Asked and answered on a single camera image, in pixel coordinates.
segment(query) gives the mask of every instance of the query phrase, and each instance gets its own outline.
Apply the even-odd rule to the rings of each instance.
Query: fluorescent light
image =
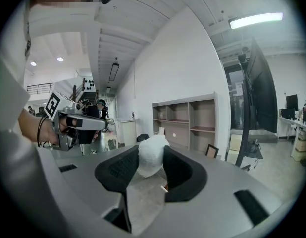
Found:
[[[274,13],[264,13],[254,16],[249,16],[245,18],[240,18],[236,20],[229,20],[231,29],[236,29],[243,26],[248,26],[252,24],[268,22],[268,21],[280,21],[283,19],[282,12],[274,12]]]
[[[114,81],[115,80],[115,77],[118,73],[119,67],[120,67],[120,65],[118,63],[113,63],[112,64],[109,81]]]

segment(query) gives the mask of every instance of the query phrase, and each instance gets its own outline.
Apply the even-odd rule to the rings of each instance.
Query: white plush object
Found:
[[[163,165],[164,146],[169,143],[165,135],[154,135],[139,145],[138,173],[144,177],[154,175]]]

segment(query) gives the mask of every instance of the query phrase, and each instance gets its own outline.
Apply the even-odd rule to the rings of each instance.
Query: gray shelf unit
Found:
[[[208,144],[217,147],[217,94],[152,103],[153,129],[165,128],[171,147],[205,154]]]

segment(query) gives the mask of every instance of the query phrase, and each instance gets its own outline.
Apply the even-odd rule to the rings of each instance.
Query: person's arm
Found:
[[[30,139],[32,142],[37,141],[38,128],[41,117],[35,117],[25,109],[22,110],[19,116],[19,125],[23,136]],[[73,120],[73,125],[76,126],[76,119]],[[64,131],[67,128],[66,118],[60,120],[59,128]],[[40,142],[50,142],[52,144],[59,144],[57,135],[52,128],[51,120],[45,120],[41,126]]]

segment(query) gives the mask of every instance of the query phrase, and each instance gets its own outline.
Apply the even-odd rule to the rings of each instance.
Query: concrete floor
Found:
[[[264,159],[243,159],[241,167],[251,164],[249,175],[253,176],[283,202],[298,196],[306,178],[305,168],[290,157],[293,145],[286,140],[276,143],[261,144]],[[99,154],[104,151],[103,135],[91,145]],[[69,152],[57,153],[55,158],[80,156],[79,146]],[[128,211],[132,224],[132,233],[140,234],[159,214],[164,206],[165,192],[160,187],[167,184],[166,179],[158,174],[144,178],[135,173],[127,188]]]

